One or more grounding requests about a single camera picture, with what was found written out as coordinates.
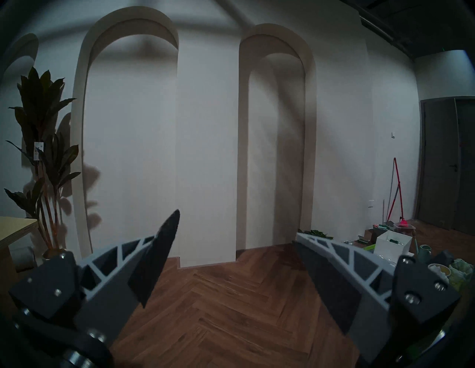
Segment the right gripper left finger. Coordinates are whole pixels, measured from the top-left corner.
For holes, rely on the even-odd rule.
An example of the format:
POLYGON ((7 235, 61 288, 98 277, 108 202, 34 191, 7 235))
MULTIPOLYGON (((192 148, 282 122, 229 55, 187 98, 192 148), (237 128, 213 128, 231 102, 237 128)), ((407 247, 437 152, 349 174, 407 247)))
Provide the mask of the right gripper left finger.
POLYGON ((27 316, 67 329, 99 331, 111 344, 140 304, 145 308, 163 272, 180 221, 175 210, 154 236, 114 244, 76 262, 54 256, 13 285, 27 316))

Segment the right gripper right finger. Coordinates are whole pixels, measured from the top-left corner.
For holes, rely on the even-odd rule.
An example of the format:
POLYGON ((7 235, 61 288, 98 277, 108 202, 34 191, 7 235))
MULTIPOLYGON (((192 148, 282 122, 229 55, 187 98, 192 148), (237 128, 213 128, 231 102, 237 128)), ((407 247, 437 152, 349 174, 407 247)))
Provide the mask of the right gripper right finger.
POLYGON ((417 366, 445 337, 461 295, 414 256, 391 265, 360 247, 297 232, 293 245, 357 366, 417 366))

